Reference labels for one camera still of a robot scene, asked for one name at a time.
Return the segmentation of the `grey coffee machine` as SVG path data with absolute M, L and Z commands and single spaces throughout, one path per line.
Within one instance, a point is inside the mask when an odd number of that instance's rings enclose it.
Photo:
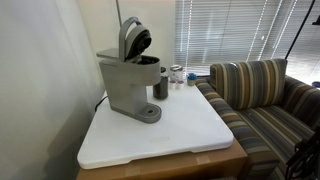
M 147 102 L 147 86 L 160 82 L 160 59 L 143 55 L 152 41 L 150 31 L 137 17 L 120 27 L 119 47 L 97 53 L 112 110 L 144 123 L 161 118 L 161 108 Z

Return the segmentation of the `dark glass coffee jar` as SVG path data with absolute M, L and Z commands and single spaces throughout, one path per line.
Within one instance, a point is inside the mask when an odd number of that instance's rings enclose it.
M 168 97 L 168 75 L 165 67 L 161 68 L 160 82 L 153 86 L 153 97 L 159 100 Z

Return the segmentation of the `clear jar with metal lid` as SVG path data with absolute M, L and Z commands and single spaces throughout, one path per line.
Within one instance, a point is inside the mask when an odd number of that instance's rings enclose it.
M 169 77 L 171 81 L 183 80 L 183 67 L 181 65 L 172 65 L 169 69 Z

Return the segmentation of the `white table board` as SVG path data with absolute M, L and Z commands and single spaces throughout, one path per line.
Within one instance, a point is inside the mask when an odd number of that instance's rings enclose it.
M 94 169 L 133 160 L 228 148 L 233 133 L 195 86 L 171 89 L 165 100 L 148 101 L 162 109 L 153 124 L 113 111 L 105 99 L 97 108 L 77 155 L 81 168 Z

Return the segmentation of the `white window blinds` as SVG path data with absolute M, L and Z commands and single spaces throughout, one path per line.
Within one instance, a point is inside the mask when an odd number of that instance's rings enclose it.
M 217 62 L 274 58 L 286 74 L 320 80 L 320 0 L 177 0 L 174 62 L 209 73 Z

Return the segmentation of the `metal pole stand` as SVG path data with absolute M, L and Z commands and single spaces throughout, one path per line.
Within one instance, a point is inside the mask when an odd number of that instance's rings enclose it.
M 121 26 L 122 26 L 122 16 L 121 16 L 121 8 L 120 8 L 119 0 L 115 0 L 115 3 L 116 3 L 116 9 L 117 9 L 117 16 L 118 16 L 118 21 L 119 21 L 119 27 L 121 28 Z

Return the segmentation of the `wooden side table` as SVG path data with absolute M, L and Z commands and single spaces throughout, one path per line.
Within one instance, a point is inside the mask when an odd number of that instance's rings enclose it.
M 76 180 L 210 180 L 237 178 L 248 155 L 236 139 L 226 149 L 180 153 L 125 165 L 80 169 Z

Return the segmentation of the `striped sofa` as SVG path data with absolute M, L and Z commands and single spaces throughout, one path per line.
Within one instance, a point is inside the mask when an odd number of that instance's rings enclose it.
M 320 90 L 286 74 L 285 59 L 217 63 L 196 86 L 248 155 L 242 180 L 284 180 L 295 146 L 320 123 Z

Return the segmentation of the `black tripod stand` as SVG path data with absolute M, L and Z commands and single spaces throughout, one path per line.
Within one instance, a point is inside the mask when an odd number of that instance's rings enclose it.
M 319 180 L 319 129 L 294 149 L 295 154 L 286 163 L 285 180 Z

